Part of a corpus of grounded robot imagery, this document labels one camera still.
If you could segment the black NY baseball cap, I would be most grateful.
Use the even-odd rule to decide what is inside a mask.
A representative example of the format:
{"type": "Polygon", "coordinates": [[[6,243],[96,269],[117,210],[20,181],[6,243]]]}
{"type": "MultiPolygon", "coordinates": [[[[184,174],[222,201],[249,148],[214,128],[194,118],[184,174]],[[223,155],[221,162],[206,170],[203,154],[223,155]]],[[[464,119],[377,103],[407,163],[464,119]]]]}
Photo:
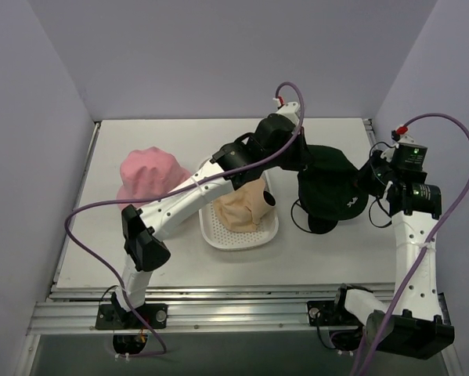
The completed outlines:
{"type": "Polygon", "coordinates": [[[365,193],[303,193],[294,202],[307,215],[306,233],[323,235],[334,230],[339,222],[358,217],[366,208],[365,193]]]}

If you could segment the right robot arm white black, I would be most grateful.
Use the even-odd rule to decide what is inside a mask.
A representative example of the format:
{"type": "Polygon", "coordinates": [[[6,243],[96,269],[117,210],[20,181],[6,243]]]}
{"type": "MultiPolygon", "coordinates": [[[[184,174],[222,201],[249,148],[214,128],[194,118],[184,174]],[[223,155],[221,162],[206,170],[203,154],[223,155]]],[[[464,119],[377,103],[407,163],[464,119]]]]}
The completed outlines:
{"type": "Polygon", "coordinates": [[[442,195],[425,182],[427,150],[397,142],[372,150],[355,167],[338,149],[311,146],[298,173],[298,203],[311,233],[325,234],[378,203],[395,234],[395,294],[381,302],[367,288],[342,284],[333,302],[310,302],[309,322],[331,325],[330,347],[357,350],[362,343],[383,353],[427,360],[451,345],[453,326],[443,320],[435,275],[433,231],[442,217],[442,195]]]}

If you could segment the black cap green brim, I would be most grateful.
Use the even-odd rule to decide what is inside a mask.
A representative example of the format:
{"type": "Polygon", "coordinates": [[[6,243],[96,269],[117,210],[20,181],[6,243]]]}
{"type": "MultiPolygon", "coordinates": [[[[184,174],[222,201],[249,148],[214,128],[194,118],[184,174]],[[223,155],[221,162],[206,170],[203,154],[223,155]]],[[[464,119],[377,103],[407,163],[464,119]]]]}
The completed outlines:
{"type": "Polygon", "coordinates": [[[298,196],[303,193],[360,193],[358,169],[345,154],[331,146],[310,145],[313,162],[298,173],[298,196]]]}

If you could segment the pink bucket hat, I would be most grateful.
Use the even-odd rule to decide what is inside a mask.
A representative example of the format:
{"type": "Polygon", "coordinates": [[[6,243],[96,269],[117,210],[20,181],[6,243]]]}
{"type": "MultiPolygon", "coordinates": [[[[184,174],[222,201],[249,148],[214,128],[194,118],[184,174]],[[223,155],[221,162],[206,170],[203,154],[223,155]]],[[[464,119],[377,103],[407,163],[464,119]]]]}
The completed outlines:
{"type": "Polygon", "coordinates": [[[122,161],[117,200],[155,198],[185,182],[191,173],[173,154],[155,146],[133,150],[122,161]]]}

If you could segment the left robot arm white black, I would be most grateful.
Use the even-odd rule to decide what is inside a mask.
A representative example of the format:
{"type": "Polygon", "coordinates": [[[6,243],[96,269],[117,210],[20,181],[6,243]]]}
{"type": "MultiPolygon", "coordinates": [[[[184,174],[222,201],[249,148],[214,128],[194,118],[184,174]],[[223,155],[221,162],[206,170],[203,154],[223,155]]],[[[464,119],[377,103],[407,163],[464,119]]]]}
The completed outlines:
{"type": "Polygon", "coordinates": [[[150,322],[142,315],[146,289],[154,270],[171,257],[164,241],[172,231],[205,205],[279,167],[299,172],[310,162],[303,134],[303,113],[278,110],[247,132],[223,145],[166,198],[140,208],[129,204],[121,222],[126,252],[122,283],[111,296],[113,318],[124,329],[150,322]]]}

